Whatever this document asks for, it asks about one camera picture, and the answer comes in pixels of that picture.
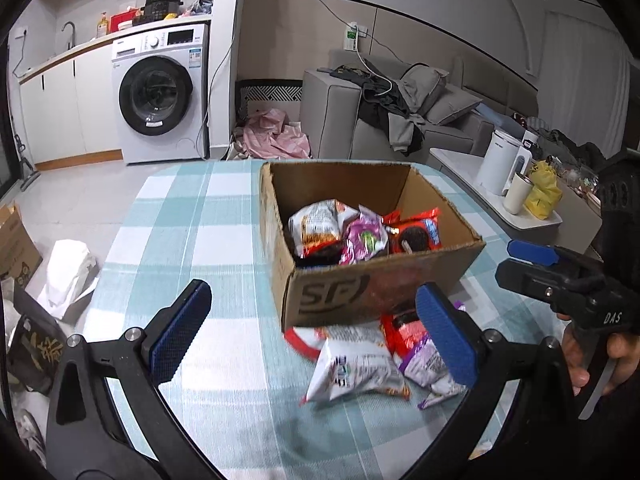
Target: black rice cooker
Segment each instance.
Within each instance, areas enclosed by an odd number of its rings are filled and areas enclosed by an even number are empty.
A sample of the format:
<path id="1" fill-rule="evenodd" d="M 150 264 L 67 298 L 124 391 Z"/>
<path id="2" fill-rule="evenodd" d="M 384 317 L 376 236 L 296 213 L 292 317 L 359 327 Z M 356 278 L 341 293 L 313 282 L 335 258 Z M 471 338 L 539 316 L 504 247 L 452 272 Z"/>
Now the black rice cooker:
<path id="1" fill-rule="evenodd" d="M 180 14 L 181 0 L 146 0 L 144 7 L 145 21 L 164 20 L 168 14 Z"/>

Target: blue gripper pad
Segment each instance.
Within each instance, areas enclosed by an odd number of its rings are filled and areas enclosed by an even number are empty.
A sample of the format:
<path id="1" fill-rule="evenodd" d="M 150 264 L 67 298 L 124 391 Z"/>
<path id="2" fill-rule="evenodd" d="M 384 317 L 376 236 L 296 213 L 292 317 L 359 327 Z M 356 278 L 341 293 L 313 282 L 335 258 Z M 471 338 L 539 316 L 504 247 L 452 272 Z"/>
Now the blue gripper pad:
<path id="1" fill-rule="evenodd" d="M 427 283 L 418 289 L 415 308 L 453 379 L 471 388 L 478 378 L 479 357 L 458 319 L 467 324 L 470 321 L 478 331 L 475 335 L 481 334 L 480 329 L 466 312 L 456 311 L 434 283 Z"/>
<path id="2" fill-rule="evenodd" d="M 174 378 L 210 309 L 211 289 L 207 283 L 201 282 L 150 349 L 149 372 L 154 384 L 168 383 Z"/>
<path id="3" fill-rule="evenodd" d="M 521 240 L 511 240 L 507 244 L 507 252 L 512 258 L 525 260 L 532 264 L 550 267 L 558 263 L 560 256 L 553 247 L 537 245 Z"/>

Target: white kettle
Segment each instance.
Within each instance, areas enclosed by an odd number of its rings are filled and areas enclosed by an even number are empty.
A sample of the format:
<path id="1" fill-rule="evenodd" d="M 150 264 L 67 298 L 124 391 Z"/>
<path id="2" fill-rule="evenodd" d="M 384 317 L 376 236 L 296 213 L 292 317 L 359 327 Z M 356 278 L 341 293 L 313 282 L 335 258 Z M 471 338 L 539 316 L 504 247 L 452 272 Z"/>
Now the white kettle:
<path id="1" fill-rule="evenodd" d="M 529 142 L 538 140 L 538 137 L 530 132 L 525 133 L 525 138 Z M 531 152 L 522 142 L 496 128 L 476 176 L 476 184 L 493 194 L 504 195 L 511 187 L 513 175 L 526 174 L 530 163 Z"/>

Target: kettle handle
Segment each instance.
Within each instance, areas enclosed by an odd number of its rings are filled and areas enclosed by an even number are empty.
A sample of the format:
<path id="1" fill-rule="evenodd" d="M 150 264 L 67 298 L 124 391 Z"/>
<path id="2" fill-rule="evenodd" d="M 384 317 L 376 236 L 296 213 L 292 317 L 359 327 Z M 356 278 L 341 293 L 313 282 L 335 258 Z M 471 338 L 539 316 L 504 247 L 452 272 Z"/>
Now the kettle handle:
<path id="1" fill-rule="evenodd" d="M 516 165 L 518 164 L 518 161 L 520 160 L 520 158 L 523 159 L 523 163 L 522 163 L 522 167 L 520 168 L 520 174 L 525 174 L 527 173 L 527 168 L 529 167 L 529 163 L 531 162 L 531 158 L 532 158 L 532 153 L 525 148 L 524 146 L 521 147 L 518 150 L 518 153 L 516 154 L 516 158 L 513 161 L 513 164 L 511 165 L 511 171 L 509 172 L 509 176 L 507 177 L 507 181 L 504 183 L 504 187 L 502 188 L 502 194 L 504 195 L 509 188 L 511 187 L 511 183 L 513 182 L 513 176 L 516 173 Z"/>

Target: kitchen cabinet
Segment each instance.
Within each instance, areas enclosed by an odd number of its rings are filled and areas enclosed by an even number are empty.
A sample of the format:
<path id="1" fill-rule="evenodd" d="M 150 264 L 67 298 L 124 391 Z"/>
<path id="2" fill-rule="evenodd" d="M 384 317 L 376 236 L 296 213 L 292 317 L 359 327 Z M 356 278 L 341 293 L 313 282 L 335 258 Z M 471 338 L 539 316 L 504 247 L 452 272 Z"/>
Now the kitchen cabinet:
<path id="1" fill-rule="evenodd" d="M 78 113 L 87 153 L 120 148 L 111 72 L 111 45 L 76 57 Z"/>
<path id="2" fill-rule="evenodd" d="M 20 88 L 25 130 L 36 163 L 86 153 L 74 65 L 75 60 L 69 59 Z"/>

